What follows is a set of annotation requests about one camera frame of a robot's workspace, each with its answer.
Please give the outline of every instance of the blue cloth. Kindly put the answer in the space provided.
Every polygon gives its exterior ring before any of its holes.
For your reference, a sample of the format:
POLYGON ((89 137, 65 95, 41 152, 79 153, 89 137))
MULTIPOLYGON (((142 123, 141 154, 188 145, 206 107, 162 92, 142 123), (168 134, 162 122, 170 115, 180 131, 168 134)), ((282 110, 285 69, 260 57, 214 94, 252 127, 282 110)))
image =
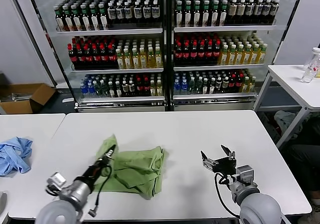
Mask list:
POLYGON ((31 140, 18 137, 0 143, 0 176, 8 175, 12 170, 23 174, 31 169, 23 160, 31 156, 31 144, 31 140))

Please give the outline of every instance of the white table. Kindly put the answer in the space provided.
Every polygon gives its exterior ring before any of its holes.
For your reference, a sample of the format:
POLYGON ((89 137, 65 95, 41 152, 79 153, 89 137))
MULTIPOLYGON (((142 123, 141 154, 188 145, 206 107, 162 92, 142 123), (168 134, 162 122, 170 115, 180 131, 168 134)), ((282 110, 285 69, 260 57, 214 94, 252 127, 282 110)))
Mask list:
POLYGON ((31 176, 41 151, 53 137, 64 117, 65 114, 0 115, 0 142, 16 136, 33 141, 32 154, 28 158, 31 170, 25 174, 15 172, 8 177, 0 177, 0 191, 7 196, 5 209, 0 213, 0 223, 6 223, 12 203, 16 198, 23 196, 19 191, 21 187, 32 185, 31 176))
POLYGON ((314 78, 308 84, 301 82, 301 77, 305 72, 303 70, 303 65, 269 65, 268 70, 269 72, 253 106, 254 111, 259 110, 261 102, 273 79, 276 80, 302 107, 276 145, 278 148, 282 148, 283 143, 291 137, 295 128, 300 126, 306 116, 310 112, 320 110, 320 79, 314 78))
MULTIPOLYGON (((59 171, 72 183, 93 163, 112 134, 120 151, 165 148, 162 192, 151 200, 138 194, 103 192, 98 214, 85 220, 168 220, 232 217, 220 204, 214 174, 202 166, 200 150, 209 158, 225 154, 223 144, 236 151, 238 166, 249 164, 262 193, 273 196, 284 214, 311 212, 311 207, 278 149, 251 110, 144 113, 68 114, 32 173, 33 184, 9 212, 12 218, 35 218, 52 197, 46 179, 59 171)), ((235 213, 231 192, 220 186, 226 205, 235 213)), ((89 196, 94 207, 97 193, 89 196)))

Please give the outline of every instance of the green cloth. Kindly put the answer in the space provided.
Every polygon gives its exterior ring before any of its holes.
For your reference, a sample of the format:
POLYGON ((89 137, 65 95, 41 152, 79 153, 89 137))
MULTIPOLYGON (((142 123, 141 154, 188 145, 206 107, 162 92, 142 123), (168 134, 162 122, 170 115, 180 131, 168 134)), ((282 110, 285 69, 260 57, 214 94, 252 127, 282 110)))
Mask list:
MULTIPOLYGON (((102 156, 115 143, 117 140, 114 135, 105 140, 96 157, 102 156)), ((160 146, 152 150, 114 153, 112 157, 113 173, 102 191, 140 193, 147 198, 161 191, 161 169, 165 152, 160 146)), ((99 191, 108 174, 107 168, 102 171, 101 177, 95 182, 95 191, 99 191)))

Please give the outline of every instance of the cardboard box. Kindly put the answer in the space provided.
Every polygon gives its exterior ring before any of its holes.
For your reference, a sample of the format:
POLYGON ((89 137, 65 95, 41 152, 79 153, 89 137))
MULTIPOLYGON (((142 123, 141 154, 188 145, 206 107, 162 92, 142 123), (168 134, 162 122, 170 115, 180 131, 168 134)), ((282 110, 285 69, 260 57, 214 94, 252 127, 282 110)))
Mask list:
POLYGON ((46 84, 24 84, 0 86, 0 96, 7 97, 12 93, 32 94, 29 100, 0 102, 0 109, 5 114, 37 113, 55 93, 55 89, 46 84))

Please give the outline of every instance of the display shelf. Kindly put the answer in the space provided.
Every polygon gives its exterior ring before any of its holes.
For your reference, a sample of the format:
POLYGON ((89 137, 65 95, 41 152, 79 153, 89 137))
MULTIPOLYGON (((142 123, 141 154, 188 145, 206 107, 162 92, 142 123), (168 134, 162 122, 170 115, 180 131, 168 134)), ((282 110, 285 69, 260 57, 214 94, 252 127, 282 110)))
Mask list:
POLYGON ((97 74, 125 74, 125 73, 157 73, 162 72, 163 68, 154 69, 126 69, 126 70, 71 70, 73 74, 97 75, 97 74))
POLYGON ((214 27, 180 27, 174 28, 175 33, 221 32, 221 31, 255 31, 285 30, 285 25, 245 25, 245 26, 214 26, 214 27))
POLYGON ((162 28, 131 29, 131 30, 97 30, 97 31, 68 31, 56 32, 58 36, 97 36, 97 35, 146 35, 161 34, 162 28))
POLYGON ((250 93, 225 93, 225 94, 207 94, 207 95, 174 95, 174 101, 190 100, 213 100, 213 99, 237 99, 237 98, 256 98, 256 92, 250 93))
POLYGON ((174 71, 193 71, 193 70, 227 70, 227 69, 252 69, 260 68, 265 64, 252 64, 252 65, 213 65, 213 66, 187 66, 187 67, 174 67, 174 71))

